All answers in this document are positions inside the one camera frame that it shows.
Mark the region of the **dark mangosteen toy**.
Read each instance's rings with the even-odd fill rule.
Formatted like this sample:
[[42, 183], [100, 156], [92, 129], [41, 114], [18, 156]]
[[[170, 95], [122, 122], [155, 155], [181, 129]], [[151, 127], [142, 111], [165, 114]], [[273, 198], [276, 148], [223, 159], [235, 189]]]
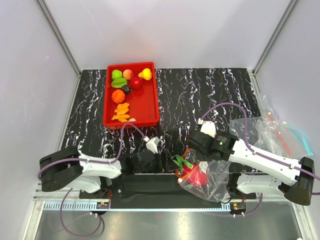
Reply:
[[126, 84], [121, 87], [121, 90], [124, 92], [125, 95], [128, 95], [129, 93], [131, 93], [132, 88]]

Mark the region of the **red plastic tray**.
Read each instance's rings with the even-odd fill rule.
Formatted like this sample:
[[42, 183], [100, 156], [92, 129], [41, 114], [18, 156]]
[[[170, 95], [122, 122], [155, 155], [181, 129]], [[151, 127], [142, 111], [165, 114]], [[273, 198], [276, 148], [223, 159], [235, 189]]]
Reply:
[[104, 126], [111, 130], [118, 130], [124, 125], [123, 122], [112, 119], [117, 107], [117, 104], [112, 101], [112, 93], [116, 90], [112, 87], [112, 71], [131, 70], [136, 77], [145, 68], [151, 70], [152, 79], [144, 80], [140, 89], [133, 89], [128, 96], [125, 97], [124, 102], [129, 103], [128, 114], [135, 119], [133, 124], [137, 127], [154, 127], [158, 124], [160, 114], [155, 65], [153, 62], [139, 62], [114, 64], [107, 67], [102, 120]]

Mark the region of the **pink dragon fruit toy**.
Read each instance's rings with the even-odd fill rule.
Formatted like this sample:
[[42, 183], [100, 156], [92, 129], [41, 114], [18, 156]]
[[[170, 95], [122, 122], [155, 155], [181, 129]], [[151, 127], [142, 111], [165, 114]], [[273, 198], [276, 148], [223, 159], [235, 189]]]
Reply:
[[186, 180], [188, 184], [200, 187], [208, 182], [205, 172], [203, 172], [198, 163], [191, 163], [179, 155], [174, 155], [172, 161], [178, 166], [175, 170], [175, 176], [181, 180]]

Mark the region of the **clear bag orange zipper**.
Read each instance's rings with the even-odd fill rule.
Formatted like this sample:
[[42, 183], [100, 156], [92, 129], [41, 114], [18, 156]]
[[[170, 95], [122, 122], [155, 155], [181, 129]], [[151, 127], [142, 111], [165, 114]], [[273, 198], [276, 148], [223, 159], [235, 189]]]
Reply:
[[228, 203], [232, 199], [227, 190], [230, 162], [200, 161], [191, 148], [182, 156], [172, 156], [171, 160], [177, 165], [175, 176], [182, 189], [210, 202]]

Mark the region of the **red apple toy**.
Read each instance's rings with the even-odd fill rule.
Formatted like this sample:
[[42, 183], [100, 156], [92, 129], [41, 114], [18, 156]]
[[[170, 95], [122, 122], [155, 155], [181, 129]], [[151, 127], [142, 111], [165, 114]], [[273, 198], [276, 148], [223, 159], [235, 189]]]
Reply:
[[134, 76], [130, 80], [130, 86], [134, 90], [139, 90], [139, 89], [141, 89], [143, 87], [143, 80], [138, 76]]

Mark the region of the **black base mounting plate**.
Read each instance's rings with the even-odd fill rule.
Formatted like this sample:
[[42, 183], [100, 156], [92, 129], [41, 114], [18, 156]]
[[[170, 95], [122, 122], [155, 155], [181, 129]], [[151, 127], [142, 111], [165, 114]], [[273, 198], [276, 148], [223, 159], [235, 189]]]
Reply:
[[221, 203], [199, 198], [184, 190], [177, 183], [174, 174], [125, 174], [115, 179], [100, 178], [101, 190], [88, 193], [79, 192], [79, 198], [85, 200], [116, 200], [124, 203], [151, 202], [166, 205], [179, 203]]

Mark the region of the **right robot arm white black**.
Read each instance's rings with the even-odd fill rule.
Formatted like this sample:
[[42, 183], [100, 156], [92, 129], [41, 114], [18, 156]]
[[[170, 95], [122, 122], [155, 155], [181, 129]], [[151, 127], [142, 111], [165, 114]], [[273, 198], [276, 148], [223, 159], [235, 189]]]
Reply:
[[309, 206], [314, 186], [314, 161], [287, 158], [246, 145], [245, 141], [229, 133], [218, 131], [211, 136], [200, 130], [186, 139], [206, 161], [230, 161], [261, 171], [262, 175], [241, 175], [227, 185], [228, 195], [239, 198], [243, 194], [269, 193], [284, 196], [292, 203]]

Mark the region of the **orange ginger root toy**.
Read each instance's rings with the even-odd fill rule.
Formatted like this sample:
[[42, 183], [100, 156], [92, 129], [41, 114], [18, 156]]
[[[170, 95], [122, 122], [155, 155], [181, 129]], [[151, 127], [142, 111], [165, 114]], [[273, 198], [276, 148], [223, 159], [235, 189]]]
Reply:
[[121, 123], [128, 122], [130, 118], [130, 115], [128, 115], [129, 106], [130, 104], [127, 102], [118, 104], [114, 110], [114, 115], [112, 116], [111, 120], [118, 120]]

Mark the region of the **left aluminium frame post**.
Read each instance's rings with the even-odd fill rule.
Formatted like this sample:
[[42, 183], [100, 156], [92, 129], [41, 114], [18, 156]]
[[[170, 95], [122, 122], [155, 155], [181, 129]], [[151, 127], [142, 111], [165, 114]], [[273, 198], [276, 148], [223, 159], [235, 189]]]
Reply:
[[51, 29], [55, 39], [57, 40], [62, 52], [64, 53], [67, 61], [69, 62], [72, 70], [76, 74], [77, 77], [79, 77], [82, 73], [82, 70], [78, 66], [73, 54], [71, 53], [55, 19], [52, 15], [47, 3], [45, 0], [35, 0], [35, 3], [37, 4], [40, 12], [44, 16], [49, 28]]

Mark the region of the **aluminium frame post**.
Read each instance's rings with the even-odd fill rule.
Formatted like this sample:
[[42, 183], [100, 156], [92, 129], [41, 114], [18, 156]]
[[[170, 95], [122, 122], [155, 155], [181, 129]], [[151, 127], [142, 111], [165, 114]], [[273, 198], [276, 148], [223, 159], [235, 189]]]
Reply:
[[290, 0], [287, 7], [285, 8], [283, 14], [281, 15], [281, 18], [279, 22], [277, 23], [270, 39], [268, 40], [261, 56], [259, 57], [255, 67], [252, 69], [252, 73], [254, 76], [256, 76], [261, 69], [263, 63], [265, 62], [267, 56], [271, 52], [273, 46], [275, 45], [277, 39], [279, 38], [282, 30], [284, 29], [286, 23], [288, 22], [289, 18], [293, 14], [295, 8], [299, 4], [299, 0]]
[[52, 15], [47, 3], [45, 0], [35, 0], [35, 3], [37, 4], [40, 12], [44, 16], [49, 28], [51, 29], [55, 39], [57, 40], [62, 52], [64, 53], [67, 61], [69, 62], [72, 70], [76, 74], [77, 77], [79, 77], [82, 73], [82, 70], [78, 66], [73, 54], [71, 53], [55, 19]]

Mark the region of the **spare zip bags pile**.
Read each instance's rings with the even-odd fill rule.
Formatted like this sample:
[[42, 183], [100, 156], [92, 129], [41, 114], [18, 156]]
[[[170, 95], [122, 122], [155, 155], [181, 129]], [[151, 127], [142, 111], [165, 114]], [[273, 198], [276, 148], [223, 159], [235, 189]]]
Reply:
[[260, 116], [247, 118], [247, 131], [243, 118], [231, 120], [229, 132], [259, 149], [275, 155], [300, 160], [311, 157], [313, 152], [297, 129], [277, 117], [266, 96], [259, 101]]

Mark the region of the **green starfruit toy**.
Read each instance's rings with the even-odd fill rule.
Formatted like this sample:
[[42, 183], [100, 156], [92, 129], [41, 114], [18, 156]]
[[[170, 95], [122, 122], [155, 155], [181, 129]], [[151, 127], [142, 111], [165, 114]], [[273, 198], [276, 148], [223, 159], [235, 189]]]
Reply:
[[111, 82], [111, 86], [115, 89], [120, 89], [127, 84], [128, 84], [128, 81], [123, 77], [117, 78]]

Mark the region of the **peach toy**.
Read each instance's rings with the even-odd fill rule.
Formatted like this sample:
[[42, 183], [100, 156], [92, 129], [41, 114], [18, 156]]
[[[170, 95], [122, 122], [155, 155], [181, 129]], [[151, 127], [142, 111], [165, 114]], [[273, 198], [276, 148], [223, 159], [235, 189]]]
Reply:
[[127, 81], [131, 80], [134, 77], [134, 73], [130, 69], [125, 69], [122, 73], [123, 78], [125, 78]]

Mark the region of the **orange pumpkin toy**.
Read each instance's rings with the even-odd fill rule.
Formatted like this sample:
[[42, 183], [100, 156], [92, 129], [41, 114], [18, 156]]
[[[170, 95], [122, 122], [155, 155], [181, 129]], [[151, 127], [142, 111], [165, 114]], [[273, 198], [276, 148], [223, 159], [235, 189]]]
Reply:
[[121, 104], [125, 100], [125, 97], [126, 94], [121, 89], [115, 90], [111, 95], [112, 101], [116, 104]]

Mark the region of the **yellow pear toy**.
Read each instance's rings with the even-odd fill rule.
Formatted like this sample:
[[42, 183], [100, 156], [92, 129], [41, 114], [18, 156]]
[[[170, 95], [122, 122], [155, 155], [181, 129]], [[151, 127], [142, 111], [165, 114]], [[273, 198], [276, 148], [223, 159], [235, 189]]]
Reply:
[[153, 74], [152, 74], [152, 71], [150, 68], [144, 68], [139, 74], [138, 74], [138, 77], [143, 79], [143, 80], [146, 80], [146, 81], [149, 81], [152, 79], [153, 77]]

